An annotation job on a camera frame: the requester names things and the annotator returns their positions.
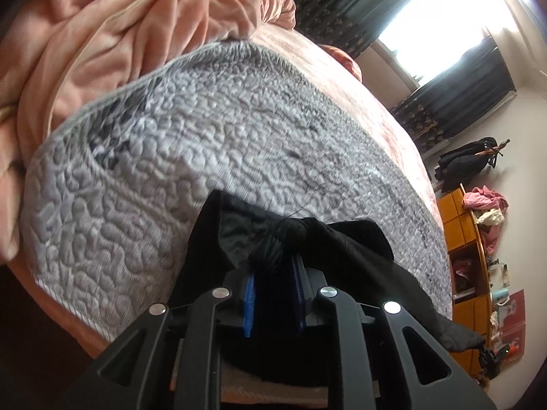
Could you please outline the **black pants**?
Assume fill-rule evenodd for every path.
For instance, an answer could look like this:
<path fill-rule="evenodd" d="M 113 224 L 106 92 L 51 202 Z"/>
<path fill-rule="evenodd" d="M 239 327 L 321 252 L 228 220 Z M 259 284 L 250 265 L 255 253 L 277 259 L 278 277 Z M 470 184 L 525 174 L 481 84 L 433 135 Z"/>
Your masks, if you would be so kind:
<path fill-rule="evenodd" d="M 355 301 L 400 304 L 447 351 L 481 345 L 474 330 L 441 315 L 414 276 L 398 265 L 374 221 L 326 224 L 281 217 L 220 190 L 210 193 L 191 232 L 185 261 L 169 299 L 191 304 L 220 287 L 233 270 L 245 273 L 242 329 L 221 338 L 232 366 L 261 380 L 323 387 L 330 343 L 309 325 L 316 288 L 310 270 Z"/>

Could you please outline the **orange wooden cabinet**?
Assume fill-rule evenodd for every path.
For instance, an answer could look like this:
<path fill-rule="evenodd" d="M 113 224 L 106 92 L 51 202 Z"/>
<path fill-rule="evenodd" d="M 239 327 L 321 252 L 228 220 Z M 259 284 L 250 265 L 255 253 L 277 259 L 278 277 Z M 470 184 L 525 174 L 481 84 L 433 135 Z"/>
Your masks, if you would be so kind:
<path fill-rule="evenodd" d="M 478 332 L 491 347 L 491 287 L 476 217 L 459 187 L 439 198 L 452 277 L 452 320 Z"/>

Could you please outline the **grey quilted bedspread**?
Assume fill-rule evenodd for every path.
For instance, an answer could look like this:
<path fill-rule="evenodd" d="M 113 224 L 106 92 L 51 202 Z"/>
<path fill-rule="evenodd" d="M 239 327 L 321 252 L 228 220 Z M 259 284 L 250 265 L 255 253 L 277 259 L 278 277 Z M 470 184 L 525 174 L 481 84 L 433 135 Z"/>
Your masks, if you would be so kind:
<path fill-rule="evenodd" d="M 292 218 L 369 218 L 444 316 L 444 235 L 376 140 L 287 59 L 213 43 L 82 107 L 28 167 L 21 237 L 36 283 L 107 340 L 165 301 L 220 189 Z"/>

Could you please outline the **pink clothes on cabinet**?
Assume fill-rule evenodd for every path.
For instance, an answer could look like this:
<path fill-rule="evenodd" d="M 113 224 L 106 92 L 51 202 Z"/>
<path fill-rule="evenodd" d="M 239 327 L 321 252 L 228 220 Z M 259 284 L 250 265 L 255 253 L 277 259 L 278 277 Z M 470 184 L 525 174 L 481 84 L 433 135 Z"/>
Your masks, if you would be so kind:
<path fill-rule="evenodd" d="M 484 185 L 466 192 L 462 206 L 470 211 L 474 218 L 487 256 L 493 256 L 498 248 L 504 225 L 508 201 L 499 192 Z"/>

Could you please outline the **black coat on rack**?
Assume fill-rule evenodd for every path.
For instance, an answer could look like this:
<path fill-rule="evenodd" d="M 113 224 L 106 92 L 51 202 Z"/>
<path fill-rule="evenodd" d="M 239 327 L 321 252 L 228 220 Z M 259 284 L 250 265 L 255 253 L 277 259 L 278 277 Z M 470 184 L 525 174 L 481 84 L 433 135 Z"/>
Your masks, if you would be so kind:
<path fill-rule="evenodd" d="M 442 154 L 435 167 L 437 182 L 433 190 L 449 193 L 468 184 L 486 167 L 495 168 L 498 157 L 503 155 L 502 151 L 510 142 L 506 139 L 497 143 L 493 137 L 484 137 Z"/>

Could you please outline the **pink pillow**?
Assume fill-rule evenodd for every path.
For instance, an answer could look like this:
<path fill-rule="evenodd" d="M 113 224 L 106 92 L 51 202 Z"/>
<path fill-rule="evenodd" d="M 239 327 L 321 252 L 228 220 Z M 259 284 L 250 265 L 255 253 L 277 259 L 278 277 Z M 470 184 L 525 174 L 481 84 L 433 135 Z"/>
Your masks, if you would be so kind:
<path fill-rule="evenodd" d="M 320 44 L 324 52 L 333 57 L 344 69 L 346 69 L 359 82 L 362 82 L 362 70 L 359 64 L 343 50 L 328 44 Z"/>

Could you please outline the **dark green right curtain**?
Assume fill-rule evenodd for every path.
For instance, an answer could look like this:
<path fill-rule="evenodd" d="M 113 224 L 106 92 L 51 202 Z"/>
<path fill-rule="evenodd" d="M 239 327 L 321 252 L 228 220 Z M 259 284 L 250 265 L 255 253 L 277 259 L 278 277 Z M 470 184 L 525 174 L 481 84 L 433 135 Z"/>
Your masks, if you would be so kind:
<path fill-rule="evenodd" d="M 515 89 L 497 43 L 487 36 L 390 113 L 423 154 L 480 120 Z"/>

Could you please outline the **pink fleece blanket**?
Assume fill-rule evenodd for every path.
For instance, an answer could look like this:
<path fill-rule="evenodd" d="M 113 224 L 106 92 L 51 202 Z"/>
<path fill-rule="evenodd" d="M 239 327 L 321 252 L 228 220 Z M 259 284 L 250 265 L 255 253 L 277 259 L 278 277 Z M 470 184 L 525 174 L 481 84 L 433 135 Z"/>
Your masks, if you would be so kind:
<path fill-rule="evenodd" d="M 1 260 L 19 250 L 24 169 L 83 105 L 201 45 L 290 30 L 293 0 L 30 0 L 1 41 Z"/>

